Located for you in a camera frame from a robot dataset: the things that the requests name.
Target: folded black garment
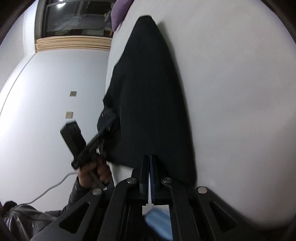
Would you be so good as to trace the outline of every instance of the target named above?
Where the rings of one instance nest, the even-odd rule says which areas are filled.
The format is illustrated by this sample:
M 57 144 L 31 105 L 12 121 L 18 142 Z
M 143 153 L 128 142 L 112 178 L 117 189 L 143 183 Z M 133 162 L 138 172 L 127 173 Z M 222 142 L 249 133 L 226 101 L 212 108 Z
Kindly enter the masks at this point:
M 108 161 L 136 168 L 144 154 L 155 154 L 171 178 L 187 186 L 195 184 L 180 83 L 169 49 L 150 16 L 137 20 L 103 102 L 119 118 L 119 127 L 104 143 Z

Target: hand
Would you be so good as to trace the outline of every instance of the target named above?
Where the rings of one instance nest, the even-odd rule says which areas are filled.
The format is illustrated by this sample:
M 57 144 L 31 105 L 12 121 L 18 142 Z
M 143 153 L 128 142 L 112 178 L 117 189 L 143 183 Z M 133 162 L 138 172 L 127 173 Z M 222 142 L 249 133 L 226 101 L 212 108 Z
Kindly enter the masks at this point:
M 97 170 L 100 175 L 100 181 L 108 184 L 112 177 L 110 167 L 107 165 L 106 160 L 104 160 L 100 155 L 97 155 L 97 161 L 90 162 L 84 165 L 78 171 L 79 184 L 83 188 L 93 189 L 97 187 L 96 182 L 90 176 L 90 172 Z

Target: person's arm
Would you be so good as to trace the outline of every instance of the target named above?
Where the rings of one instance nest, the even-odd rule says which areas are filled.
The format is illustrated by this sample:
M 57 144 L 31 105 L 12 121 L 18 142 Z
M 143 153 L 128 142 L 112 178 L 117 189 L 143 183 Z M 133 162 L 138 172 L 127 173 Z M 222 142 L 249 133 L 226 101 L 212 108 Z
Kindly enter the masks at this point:
M 72 205 L 74 205 L 80 198 L 87 194 L 91 189 L 96 188 L 97 184 L 90 176 L 90 172 L 97 169 L 97 173 L 100 175 L 100 181 L 105 184 L 110 182 L 112 177 L 109 166 L 106 161 L 101 157 L 97 156 L 97 162 L 91 162 L 84 165 L 78 171 L 78 177 L 74 183 L 72 192 L 69 197 L 68 205 L 59 211 L 49 211 L 46 212 L 52 216 L 58 217 L 67 211 Z

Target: jacket sleeve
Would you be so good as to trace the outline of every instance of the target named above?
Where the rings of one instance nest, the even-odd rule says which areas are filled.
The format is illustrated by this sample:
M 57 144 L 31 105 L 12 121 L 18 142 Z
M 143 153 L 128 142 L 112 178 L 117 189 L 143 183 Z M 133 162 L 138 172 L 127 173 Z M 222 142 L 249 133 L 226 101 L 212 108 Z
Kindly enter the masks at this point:
M 85 194 L 87 194 L 90 191 L 90 189 L 86 189 L 80 186 L 78 177 L 76 178 L 76 181 L 74 183 L 72 192 L 69 197 L 68 205 L 65 206 L 62 210 L 58 211 L 49 211 L 46 212 L 47 214 L 50 214 L 54 217 L 58 217 L 61 214 L 63 214 L 65 211 L 67 211 L 71 206 L 73 206 L 80 198 L 82 198 Z

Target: wall outlet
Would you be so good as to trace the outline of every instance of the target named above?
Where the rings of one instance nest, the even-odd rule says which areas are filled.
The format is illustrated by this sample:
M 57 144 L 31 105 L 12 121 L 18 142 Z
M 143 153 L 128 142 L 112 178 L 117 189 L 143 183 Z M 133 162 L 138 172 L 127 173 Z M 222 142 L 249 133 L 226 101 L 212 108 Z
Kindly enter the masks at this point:
M 66 112 L 66 119 L 73 119 L 73 112 Z
M 77 91 L 71 91 L 70 92 L 70 97 L 76 97 Z

